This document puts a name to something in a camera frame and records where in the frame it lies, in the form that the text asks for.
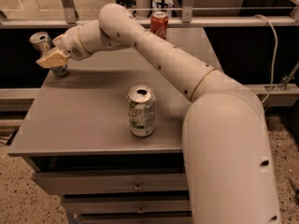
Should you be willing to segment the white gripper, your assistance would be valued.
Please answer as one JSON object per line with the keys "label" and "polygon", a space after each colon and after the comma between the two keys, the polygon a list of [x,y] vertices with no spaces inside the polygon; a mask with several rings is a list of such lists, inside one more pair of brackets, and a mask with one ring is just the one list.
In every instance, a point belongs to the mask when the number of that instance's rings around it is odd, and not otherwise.
{"label": "white gripper", "polygon": [[58,47],[43,53],[36,63],[43,68],[52,68],[67,64],[68,57],[80,60],[84,54],[78,38],[79,27],[68,29],[62,35],[54,38],[54,44]]}

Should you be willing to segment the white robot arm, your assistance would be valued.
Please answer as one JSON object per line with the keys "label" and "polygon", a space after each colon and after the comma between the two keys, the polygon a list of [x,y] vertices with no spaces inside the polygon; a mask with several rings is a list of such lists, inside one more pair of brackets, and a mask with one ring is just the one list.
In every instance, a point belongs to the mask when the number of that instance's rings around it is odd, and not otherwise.
{"label": "white robot arm", "polygon": [[117,4],[56,38],[32,35],[43,68],[131,47],[191,105],[182,146],[193,224],[281,224],[263,105],[246,86],[146,30]]}

